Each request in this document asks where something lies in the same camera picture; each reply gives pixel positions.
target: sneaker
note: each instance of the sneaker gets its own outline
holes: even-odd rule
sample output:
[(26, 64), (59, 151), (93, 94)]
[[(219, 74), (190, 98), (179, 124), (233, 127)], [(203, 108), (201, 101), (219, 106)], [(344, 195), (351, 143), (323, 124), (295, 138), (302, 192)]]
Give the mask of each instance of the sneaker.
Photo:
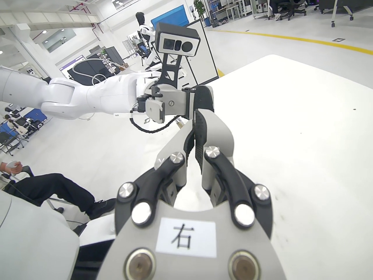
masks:
[(98, 201), (92, 204), (92, 206), (85, 212), (88, 217), (93, 220), (101, 217), (107, 212), (111, 212), (115, 207), (116, 199), (110, 199), (106, 201)]

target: blue panel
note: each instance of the blue panel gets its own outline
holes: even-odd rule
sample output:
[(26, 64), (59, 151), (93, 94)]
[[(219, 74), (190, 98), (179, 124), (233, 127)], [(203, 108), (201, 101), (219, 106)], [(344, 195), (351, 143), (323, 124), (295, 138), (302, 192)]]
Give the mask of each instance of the blue panel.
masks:
[(157, 23), (165, 22), (168, 24), (179, 25), (181, 27), (186, 26), (189, 24), (189, 20), (187, 14), (185, 12), (184, 5), (179, 6), (178, 8), (174, 8), (173, 10), (160, 15), (151, 20), (154, 28), (157, 28)]
[(24, 117), (32, 118), (33, 120), (39, 120), (44, 122), (48, 117), (41, 112), (40, 109), (33, 109), (29, 113), (27, 113)]

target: label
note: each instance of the label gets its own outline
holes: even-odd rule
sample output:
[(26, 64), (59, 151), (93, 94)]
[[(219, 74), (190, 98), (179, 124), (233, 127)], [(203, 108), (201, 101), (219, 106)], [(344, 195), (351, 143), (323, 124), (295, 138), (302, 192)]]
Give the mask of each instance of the label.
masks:
[(216, 258), (216, 224), (162, 217), (156, 252)]

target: white tabletop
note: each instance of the white tabletop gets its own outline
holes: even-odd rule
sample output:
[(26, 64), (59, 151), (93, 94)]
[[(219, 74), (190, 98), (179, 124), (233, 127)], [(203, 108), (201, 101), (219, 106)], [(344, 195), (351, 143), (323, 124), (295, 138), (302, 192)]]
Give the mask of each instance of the white tabletop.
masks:
[[(275, 55), (209, 85), (236, 168), (271, 191), (288, 280), (373, 279), (373, 90)], [(177, 128), (151, 135), (144, 171)], [(208, 209), (192, 156), (175, 206)]]

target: metal screw head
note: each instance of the metal screw head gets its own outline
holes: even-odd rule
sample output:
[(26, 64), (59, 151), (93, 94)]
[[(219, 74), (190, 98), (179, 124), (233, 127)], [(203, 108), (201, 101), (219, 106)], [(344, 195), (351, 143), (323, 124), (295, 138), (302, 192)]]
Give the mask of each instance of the metal screw head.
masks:
[(220, 155), (220, 149), (216, 146), (209, 146), (206, 148), (205, 153), (209, 158), (216, 158)]
[(250, 227), (255, 221), (253, 209), (246, 204), (239, 204), (234, 209), (234, 216), (239, 224), (244, 227)]
[(125, 264), (125, 273), (129, 280), (150, 280), (155, 272), (155, 259), (147, 249), (138, 249), (131, 253)]
[(247, 251), (237, 251), (231, 256), (229, 276), (232, 280), (259, 279), (259, 265), (253, 255)]
[(256, 185), (254, 188), (255, 195), (261, 201), (268, 200), (270, 197), (268, 188), (263, 185)]
[(182, 162), (184, 159), (184, 156), (181, 152), (175, 152), (173, 153), (171, 156), (170, 156), (170, 160), (174, 163), (174, 164), (179, 164), (180, 162)]
[(133, 189), (134, 187), (132, 183), (125, 183), (120, 187), (118, 194), (120, 197), (126, 199), (131, 196)]
[(152, 215), (152, 208), (146, 202), (137, 204), (132, 210), (132, 220), (136, 224), (143, 224), (147, 222)]

